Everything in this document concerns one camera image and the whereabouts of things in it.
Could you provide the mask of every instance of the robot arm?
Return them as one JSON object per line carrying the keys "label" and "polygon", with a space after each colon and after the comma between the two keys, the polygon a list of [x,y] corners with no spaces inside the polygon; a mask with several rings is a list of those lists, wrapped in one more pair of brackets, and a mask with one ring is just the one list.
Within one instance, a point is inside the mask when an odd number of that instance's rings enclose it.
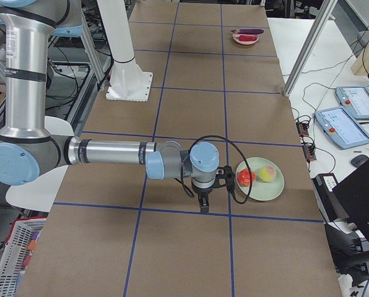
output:
{"label": "robot arm", "polygon": [[[45,129],[48,37],[57,26],[67,31],[81,26],[80,10],[80,0],[54,0],[53,5],[50,0],[0,0],[0,18],[6,23],[7,35],[0,181],[25,184],[56,167],[77,163],[140,164],[145,165],[149,178],[191,177],[201,211],[207,212],[208,193],[213,188],[226,186],[232,192],[234,187],[229,166],[220,168],[217,175],[219,153],[214,145],[199,142],[191,150],[183,150],[176,142],[81,140],[50,135]],[[132,44],[127,53],[133,53]]]}

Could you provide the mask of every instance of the plate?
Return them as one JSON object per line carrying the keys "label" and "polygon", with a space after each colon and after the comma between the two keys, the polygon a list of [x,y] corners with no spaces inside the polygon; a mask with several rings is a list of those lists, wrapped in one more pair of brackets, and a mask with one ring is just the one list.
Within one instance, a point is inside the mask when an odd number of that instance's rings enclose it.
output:
{"label": "plate", "polygon": [[[282,174],[281,170],[275,165],[273,162],[259,157],[253,157],[246,159],[248,161],[249,166],[251,169],[256,173],[256,181],[252,185],[251,190],[251,198],[259,201],[269,201],[272,199],[277,198],[282,191],[284,190],[284,175]],[[276,171],[277,175],[271,182],[265,183],[264,181],[260,180],[258,177],[258,171],[263,166],[270,165],[273,166]],[[237,174],[246,168],[245,162],[242,161],[235,172],[235,180],[237,180]],[[239,185],[241,191],[247,195],[249,191],[249,187],[241,187]]]}
{"label": "plate", "polygon": [[256,43],[258,42],[259,40],[259,35],[250,35],[250,36],[255,36],[256,37],[256,40],[255,41],[240,41],[239,37],[240,37],[240,34],[234,34],[233,33],[233,39],[238,42],[239,44],[241,45],[252,45],[253,43]]}

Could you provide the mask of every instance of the blue tape line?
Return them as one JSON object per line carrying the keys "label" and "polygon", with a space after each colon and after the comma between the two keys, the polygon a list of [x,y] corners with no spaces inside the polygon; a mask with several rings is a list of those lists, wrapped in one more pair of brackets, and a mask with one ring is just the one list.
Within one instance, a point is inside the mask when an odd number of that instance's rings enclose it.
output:
{"label": "blue tape line", "polygon": [[233,141],[236,144],[257,144],[257,145],[275,145],[278,147],[302,147],[300,144],[275,144],[275,143],[270,143],[270,142],[248,142],[248,141],[239,141],[239,140],[234,140]]}
{"label": "blue tape line", "polygon": [[83,133],[153,138],[153,135],[143,135],[143,134],[126,134],[126,133],[100,132],[100,131],[83,131]]}
{"label": "blue tape line", "polygon": [[[160,49],[134,49],[134,51],[151,51],[156,53],[175,53],[175,54],[213,54],[213,55],[221,55],[221,53],[201,53],[197,51],[163,51]],[[278,58],[277,56],[271,56],[267,54],[226,54],[223,53],[225,56],[245,56],[245,57],[261,57],[261,58]]]}
{"label": "blue tape line", "polygon": [[135,245],[136,245],[136,239],[137,239],[137,232],[138,232],[138,229],[139,229],[139,222],[141,221],[142,205],[143,205],[143,200],[144,200],[144,197],[145,197],[146,184],[147,184],[147,175],[145,175],[145,180],[143,182],[141,202],[139,203],[139,208],[138,208],[139,210],[138,210],[137,218],[136,218],[134,239],[132,240],[131,254],[129,256],[127,276],[126,276],[126,279],[125,279],[123,297],[126,297],[127,296],[127,290],[128,290],[128,284],[129,284],[129,277],[131,275],[131,269],[132,269],[132,260],[134,259],[134,253],[135,253]]}
{"label": "blue tape line", "polygon": [[[175,22],[176,22],[176,17],[178,16],[178,10],[179,10],[179,5],[177,5],[177,7],[176,7]],[[173,25],[173,28],[172,28],[170,50],[171,50],[171,47],[172,47],[172,39],[173,39],[173,32],[174,31],[175,31],[175,24]],[[168,68],[169,59],[170,59],[170,53],[168,53],[167,64],[165,65],[164,79],[163,79],[163,82],[162,82],[162,90],[161,90],[161,94],[160,94],[160,100],[159,100],[159,103],[158,103],[157,115],[156,115],[156,118],[155,118],[155,125],[154,125],[152,141],[154,141],[154,139],[155,139],[155,132],[157,130],[158,116],[160,114],[160,107],[161,107],[161,101],[162,101],[162,96],[163,96],[163,92],[164,92],[165,79],[167,77],[167,68]],[[139,212],[138,212],[137,221],[136,221],[134,240],[132,242],[131,255],[129,257],[128,271],[127,271],[127,277],[126,277],[126,282],[125,282],[124,291],[123,291],[123,297],[126,297],[126,295],[127,295],[129,278],[130,278],[131,268],[132,268],[132,260],[133,260],[133,257],[134,257],[137,233],[138,233],[138,229],[139,229],[139,222],[141,220],[142,206],[143,206],[143,200],[144,200],[144,196],[145,196],[146,184],[147,184],[147,175],[145,175],[145,181],[143,183],[141,203],[139,204]]]}
{"label": "blue tape line", "polygon": [[[225,136],[228,138],[228,118],[227,118],[227,98],[226,98],[226,78],[225,78],[225,61],[224,61],[224,35],[223,35],[223,9],[222,5],[220,5],[220,25],[221,25],[221,34],[222,34],[222,64],[223,64],[223,95],[224,95],[224,121],[225,121]],[[226,142],[226,162],[230,164],[229,156],[228,156],[228,143]],[[228,237],[230,244],[230,278],[232,285],[232,297],[235,297],[235,274],[234,274],[234,250],[233,250],[233,222],[232,222],[232,208],[231,208],[231,200],[230,194],[227,193],[227,202],[228,202]]]}
{"label": "blue tape line", "polygon": [[223,90],[208,90],[205,88],[175,88],[175,87],[164,87],[167,90],[182,90],[182,91],[201,91],[201,92],[219,92],[222,93]]}
{"label": "blue tape line", "polygon": [[169,51],[163,51],[160,49],[134,49],[134,51],[151,51],[151,52],[156,52],[156,53],[168,53]]}
{"label": "blue tape line", "polygon": [[157,25],[173,25],[173,23],[163,23],[163,22],[143,22],[140,20],[130,20],[128,21],[129,23],[134,23],[134,24],[157,24]]}
{"label": "blue tape line", "polygon": [[245,57],[263,57],[263,58],[278,58],[278,56],[271,56],[268,54],[224,54],[226,56],[245,56]]}
{"label": "blue tape line", "polygon": [[250,93],[250,94],[270,94],[270,95],[280,95],[280,92],[257,92],[257,91],[227,91],[227,93]]}
{"label": "blue tape line", "polygon": [[[186,138],[186,137],[175,137],[175,136],[160,136],[160,135],[141,135],[141,134],[125,134],[125,133],[114,133],[114,132],[100,132],[100,131],[83,131],[83,133],[88,134],[102,134],[102,135],[115,135],[115,136],[130,136],[130,137],[145,137],[145,138],[160,138],[160,139],[178,139],[178,140],[197,140],[196,138]],[[212,142],[225,142],[224,140],[211,139],[208,141]],[[253,145],[273,145],[278,147],[302,147],[300,144],[274,144],[270,142],[252,142],[252,141],[240,141],[233,140],[235,144],[253,144]]]}
{"label": "blue tape line", "polygon": [[[101,209],[122,209],[122,210],[140,210],[139,207],[128,207],[128,206],[120,206],[120,205],[102,205],[102,204],[86,204],[86,203],[73,203],[73,202],[54,202],[54,205],[66,205],[66,206],[75,206],[75,207],[95,207]],[[143,211],[147,212],[169,212],[169,213],[182,213],[187,215],[205,215],[199,212],[191,212],[184,210],[170,210],[170,209],[151,209],[151,208],[141,208]],[[214,213],[211,212],[207,215],[212,215],[215,217],[228,217],[228,213]],[[263,217],[259,215],[235,215],[231,214],[232,217],[235,218],[250,218],[255,220],[275,220],[275,221],[290,221],[290,222],[305,222],[305,223],[323,223],[322,220],[315,220],[312,218],[282,218],[282,217]]]}
{"label": "blue tape line", "polygon": [[96,207],[96,208],[100,208],[100,209],[139,210],[138,207],[119,206],[119,205],[85,204],[85,203],[73,203],[73,202],[54,202],[54,205]]}
{"label": "blue tape line", "polygon": [[185,26],[200,26],[200,27],[222,27],[222,28],[260,28],[270,30],[269,27],[255,27],[255,26],[229,26],[229,25],[202,25],[202,24],[182,24],[182,23],[163,23],[163,22],[142,22],[138,20],[129,21],[129,23],[135,24],[160,24],[160,25],[185,25]]}
{"label": "blue tape line", "polygon": [[156,115],[155,123],[154,123],[152,141],[154,141],[154,139],[155,139],[155,133],[157,131],[158,119],[160,117],[162,97],[163,97],[163,94],[164,94],[165,80],[167,79],[168,64],[169,64],[169,60],[170,60],[170,56],[171,56],[172,41],[173,41],[173,36],[174,36],[174,33],[175,33],[175,23],[176,23],[176,18],[178,17],[178,11],[179,11],[179,4],[176,7],[175,20],[174,20],[174,23],[173,23],[173,28],[172,28],[172,33],[171,33],[171,40],[170,40],[170,47],[169,47],[169,50],[168,50],[167,63],[165,65],[165,70],[164,70],[164,78],[162,80],[162,89],[161,89],[161,94],[160,94],[160,100],[158,101],[157,115]]}
{"label": "blue tape line", "polygon": [[145,212],[165,212],[165,213],[180,213],[183,215],[210,215],[213,217],[228,217],[226,213],[216,213],[216,212],[209,212],[209,213],[200,213],[200,212],[192,212],[192,211],[184,211],[184,210],[171,210],[171,209],[150,209],[150,208],[142,208],[142,211]]}
{"label": "blue tape line", "polygon": [[304,222],[304,223],[323,223],[322,220],[312,218],[281,218],[281,217],[261,217],[258,215],[232,215],[233,218],[254,218],[257,220],[274,220],[274,221],[289,221],[289,222]]}

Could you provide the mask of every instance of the white plastic basket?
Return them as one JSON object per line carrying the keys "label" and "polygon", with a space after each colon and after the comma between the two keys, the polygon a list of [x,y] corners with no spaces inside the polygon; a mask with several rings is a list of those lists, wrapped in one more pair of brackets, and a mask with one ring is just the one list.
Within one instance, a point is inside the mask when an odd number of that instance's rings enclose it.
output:
{"label": "white plastic basket", "polygon": [[22,263],[30,253],[27,247],[45,222],[46,218],[28,218],[12,224],[0,261],[0,297],[15,296],[19,274],[26,269]]}

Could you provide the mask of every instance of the white chair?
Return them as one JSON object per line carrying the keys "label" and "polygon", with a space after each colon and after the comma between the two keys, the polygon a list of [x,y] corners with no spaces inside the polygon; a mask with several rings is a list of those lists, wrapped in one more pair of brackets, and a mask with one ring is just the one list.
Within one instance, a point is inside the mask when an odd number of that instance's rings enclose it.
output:
{"label": "white chair", "polygon": [[[45,127],[54,135],[74,135],[72,126],[63,119],[46,116]],[[67,165],[55,168],[31,183],[11,186],[6,194],[7,202],[21,209],[50,212],[66,170]]]}

